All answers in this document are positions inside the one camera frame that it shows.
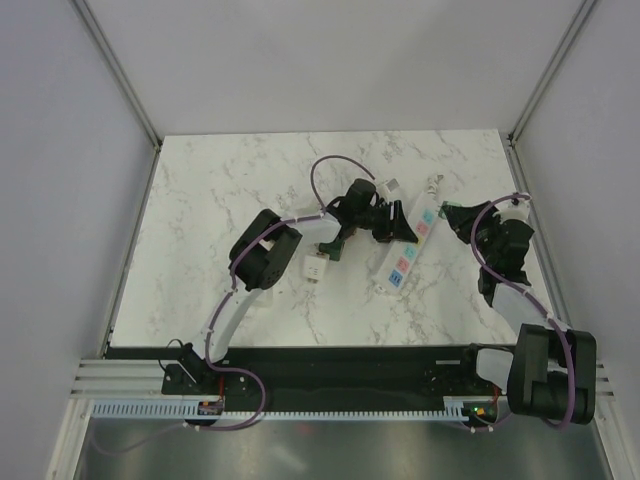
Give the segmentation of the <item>light green plug adapter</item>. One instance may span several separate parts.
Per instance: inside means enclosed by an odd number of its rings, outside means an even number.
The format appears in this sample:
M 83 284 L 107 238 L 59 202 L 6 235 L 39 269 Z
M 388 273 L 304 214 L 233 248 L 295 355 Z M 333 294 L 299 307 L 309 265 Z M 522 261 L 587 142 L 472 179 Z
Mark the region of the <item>light green plug adapter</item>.
M 459 203 L 443 201 L 442 204 L 439 207 L 438 215 L 441 218 L 446 218 L 449 211 L 451 211 L 452 209 L 455 209 L 455 208 L 459 208 L 459 207 L 460 207 Z

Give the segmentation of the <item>green cube plug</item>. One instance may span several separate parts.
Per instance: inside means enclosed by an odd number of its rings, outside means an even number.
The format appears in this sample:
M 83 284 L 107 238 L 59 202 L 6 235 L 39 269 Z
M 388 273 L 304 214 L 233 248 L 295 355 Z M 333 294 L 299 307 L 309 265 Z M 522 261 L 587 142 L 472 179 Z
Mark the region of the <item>green cube plug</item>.
M 329 243 L 319 243 L 318 252 L 327 255 L 330 261 L 338 262 L 341 260 L 345 243 L 345 240 L 340 239 Z

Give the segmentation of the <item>white cube plug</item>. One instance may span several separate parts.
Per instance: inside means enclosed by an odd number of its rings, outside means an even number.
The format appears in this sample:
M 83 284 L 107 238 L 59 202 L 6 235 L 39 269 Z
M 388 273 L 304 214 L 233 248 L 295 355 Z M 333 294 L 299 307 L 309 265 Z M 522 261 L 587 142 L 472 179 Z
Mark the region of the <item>white cube plug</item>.
M 307 254 L 303 259 L 302 273 L 307 281 L 318 283 L 324 277 L 330 257 L 326 253 Z

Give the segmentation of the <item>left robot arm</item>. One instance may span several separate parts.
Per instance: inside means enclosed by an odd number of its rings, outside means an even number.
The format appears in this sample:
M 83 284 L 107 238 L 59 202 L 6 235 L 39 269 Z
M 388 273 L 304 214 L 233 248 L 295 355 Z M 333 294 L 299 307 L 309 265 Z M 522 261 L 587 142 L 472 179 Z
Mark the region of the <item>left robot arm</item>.
M 213 363 L 225 357 L 249 308 L 276 285 L 300 247 L 342 244 L 358 230 L 369 231 L 381 244 L 419 241 L 402 201 L 385 199 L 374 183 L 361 178 L 315 214 L 282 218 L 270 209 L 260 211 L 230 251 L 230 286 L 205 322 L 202 338 L 194 342 L 206 360 L 187 366 L 185 382 L 198 393 L 216 388 L 220 371 Z

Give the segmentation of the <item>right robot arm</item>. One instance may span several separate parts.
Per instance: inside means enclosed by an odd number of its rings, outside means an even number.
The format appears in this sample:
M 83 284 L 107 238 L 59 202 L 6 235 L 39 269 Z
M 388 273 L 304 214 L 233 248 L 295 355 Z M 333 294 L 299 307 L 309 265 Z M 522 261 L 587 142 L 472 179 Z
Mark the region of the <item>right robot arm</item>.
M 516 333 L 512 347 L 472 345 L 458 381 L 477 394 L 493 384 L 516 415 L 563 429 L 595 413 L 597 343 L 556 319 L 535 295 L 525 271 L 534 229 L 530 196 L 514 193 L 465 207 L 445 202 L 441 216 L 479 263 L 478 291 Z

